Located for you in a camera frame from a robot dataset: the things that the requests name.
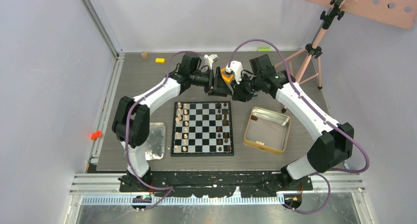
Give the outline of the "dark chess piece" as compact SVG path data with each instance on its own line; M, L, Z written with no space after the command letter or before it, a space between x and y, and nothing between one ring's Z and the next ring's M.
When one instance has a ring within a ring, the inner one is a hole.
M224 116L223 116L223 125L227 126L228 124L229 124L229 122L228 122L227 114L224 114Z

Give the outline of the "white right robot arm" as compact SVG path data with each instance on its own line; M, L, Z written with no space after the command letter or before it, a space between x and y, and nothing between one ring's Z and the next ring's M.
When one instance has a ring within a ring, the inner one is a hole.
M251 59L252 76L244 75L242 63L230 61L225 72L233 75L232 99L247 102L258 91L286 106L310 133L314 143L307 154L281 169L281 185L293 190L300 179L324 173L348 159L353 151L354 129L340 124L314 103L287 69L278 72L267 54Z

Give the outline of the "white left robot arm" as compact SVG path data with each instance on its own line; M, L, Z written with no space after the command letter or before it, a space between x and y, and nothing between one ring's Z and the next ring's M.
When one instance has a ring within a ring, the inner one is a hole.
M207 95L226 97L232 94L221 77L220 67L213 69L218 55L202 55L182 51L182 60L161 82L147 92L120 99L112 124L112 131L124 148L127 172L132 175L132 185L140 192L146 191L151 179L146 175L149 164L145 159L143 143L149 136L150 116L168 100L181 95L192 85L201 86Z

